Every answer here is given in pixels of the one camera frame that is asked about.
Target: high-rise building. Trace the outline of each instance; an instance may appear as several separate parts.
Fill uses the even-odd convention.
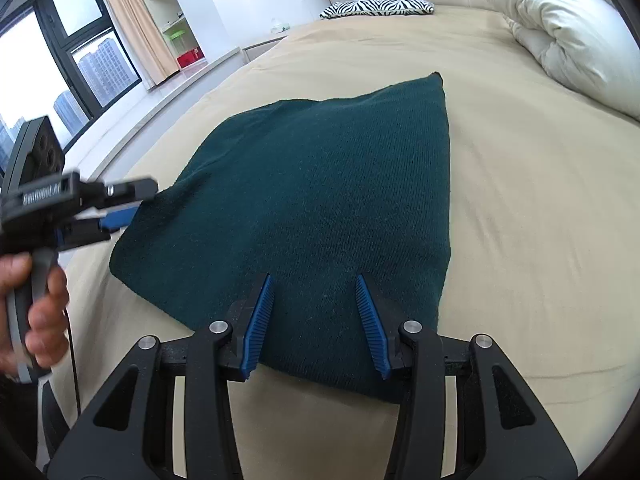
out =
[[[102,106],[137,79],[113,38],[104,40],[95,52],[82,56],[78,68]]]
[[[53,109],[66,126],[66,129],[69,130],[72,137],[78,133],[89,120],[69,90],[65,90],[56,98],[56,101],[53,103]]]
[[[22,125],[25,123],[24,117],[21,117],[20,119],[18,119],[17,121],[15,121],[14,126],[12,126],[11,128],[9,128],[9,135],[11,136],[11,138],[13,140],[16,139],[16,137],[18,136],[18,134],[20,133],[20,128],[22,127]]]
[[[9,131],[4,122],[0,123],[0,168],[2,173],[6,171],[9,157],[14,148],[14,140],[9,136]]]

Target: dark green towel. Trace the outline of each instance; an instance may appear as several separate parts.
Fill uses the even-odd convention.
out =
[[[449,262],[449,132],[439,74],[353,99],[279,101],[229,118],[143,203],[111,272],[196,330],[270,272],[261,362],[388,400],[355,302],[373,274],[436,327]]]

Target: nightstand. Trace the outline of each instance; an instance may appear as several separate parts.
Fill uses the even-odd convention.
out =
[[[244,55],[244,60],[249,63],[253,61],[258,56],[261,56],[267,50],[273,48],[282,38],[286,38],[291,29],[287,29],[284,32],[277,32],[276,34],[267,34],[260,38],[255,38],[250,44],[242,47],[242,54]]]

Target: beige bed sheet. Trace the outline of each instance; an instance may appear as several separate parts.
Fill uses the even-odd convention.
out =
[[[170,186],[238,112],[356,96],[434,71],[451,137],[452,257],[438,330],[491,334],[582,470],[640,385],[640,127],[548,78],[497,13],[439,7],[306,26],[204,96],[130,176]],[[190,333],[110,275],[113,243],[79,251],[68,268],[83,403],[141,336]],[[68,361],[54,388],[73,420]],[[247,480],[383,477],[395,406],[261,366],[230,390]],[[448,471],[453,450],[448,434]]]

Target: window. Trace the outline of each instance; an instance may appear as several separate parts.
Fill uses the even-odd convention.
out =
[[[48,115],[65,151],[140,82],[103,0],[30,0],[0,23],[0,173],[24,121]]]

